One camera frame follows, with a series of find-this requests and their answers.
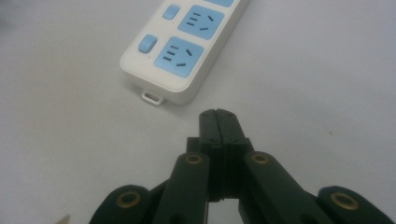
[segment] white power strip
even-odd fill
[[[249,0],[164,0],[120,61],[146,101],[189,103]]]

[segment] white plastic casing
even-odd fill
[[[219,56],[248,2],[249,0],[233,0],[229,7],[224,7],[206,0],[163,1],[122,56],[120,67],[130,75],[136,86],[143,89],[142,97],[150,103],[159,105],[163,99],[178,105],[189,103],[198,92],[206,74]],[[177,28],[194,5],[207,7],[224,14],[218,29],[209,40],[180,31]],[[179,7],[179,11],[172,20],[166,20],[163,14],[170,6]],[[138,46],[146,35],[156,36],[157,42],[149,53],[142,53]],[[187,77],[177,76],[154,65],[156,58],[172,36],[204,48],[201,57]]]

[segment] white table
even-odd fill
[[[396,220],[396,2],[252,0],[195,99],[140,99],[119,60],[161,3],[0,1],[0,223],[88,223],[107,194],[172,172],[198,115],[234,112],[317,194]],[[242,223],[237,201],[209,223]]]

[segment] blue outlet panel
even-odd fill
[[[233,0],[205,0],[206,2],[211,2],[222,7],[230,7],[233,4]]]
[[[223,18],[222,12],[195,5],[191,7],[178,29],[208,40],[217,31]]]
[[[173,36],[154,64],[177,76],[188,77],[203,52],[202,46]]]

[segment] power strip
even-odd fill
[[[146,101],[189,103],[249,0],[164,0],[120,66]]]

